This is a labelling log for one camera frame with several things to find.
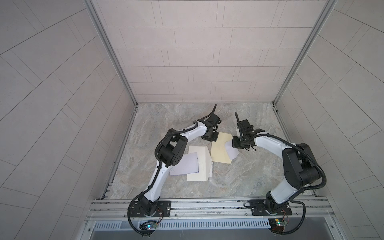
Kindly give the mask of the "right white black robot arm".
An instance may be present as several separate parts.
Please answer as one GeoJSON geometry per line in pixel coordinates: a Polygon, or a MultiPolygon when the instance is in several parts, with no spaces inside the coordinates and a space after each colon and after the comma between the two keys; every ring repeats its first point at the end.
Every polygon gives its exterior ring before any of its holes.
{"type": "Polygon", "coordinates": [[[307,190],[323,188],[327,183],[324,170],[317,163],[309,145],[293,144],[280,137],[254,129],[248,120],[237,120],[237,135],[233,148],[263,148],[283,161],[284,179],[266,194],[264,209],[269,215],[278,214],[285,203],[293,201],[307,190]]]}

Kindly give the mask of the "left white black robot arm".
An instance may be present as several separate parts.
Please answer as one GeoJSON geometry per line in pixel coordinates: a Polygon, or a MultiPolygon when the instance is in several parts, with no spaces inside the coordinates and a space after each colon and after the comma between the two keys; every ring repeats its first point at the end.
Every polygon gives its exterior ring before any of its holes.
{"type": "Polygon", "coordinates": [[[168,130],[155,148],[154,155],[158,162],[150,184],[137,197],[140,208],[145,215],[151,216],[155,213],[166,178],[171,168],[182,160],[188,142],[198,137],[209,142],[215,142],[219,136],[217,129],[221,122],[216,114],[211,113],[194,121],[193,125],[186,129],[168,130]]]}

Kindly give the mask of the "white letter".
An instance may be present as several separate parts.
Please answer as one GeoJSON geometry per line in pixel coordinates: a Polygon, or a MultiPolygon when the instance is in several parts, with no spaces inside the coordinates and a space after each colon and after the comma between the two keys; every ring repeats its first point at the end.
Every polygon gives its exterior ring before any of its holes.
{"type": "Polygon", "coordinates": [[[232,141],[225,143],[225,149],[227,151],[230,161],[234,160],[239,155],[239,150],[233,147],[232,141]]]}

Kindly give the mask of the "yellow manila envelope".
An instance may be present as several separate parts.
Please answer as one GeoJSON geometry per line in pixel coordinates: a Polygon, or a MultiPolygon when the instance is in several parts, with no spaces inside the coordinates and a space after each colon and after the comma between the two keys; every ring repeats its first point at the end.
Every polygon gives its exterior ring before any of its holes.
{"type": "Polygon", "coordinates": [[[227,151],[225,149],[225,143],[232,141],[233,136],[227,133],[219,132],[219,136],[216,142],[212,142],[211,158],[213,162],[231,164],[227,151]]]}

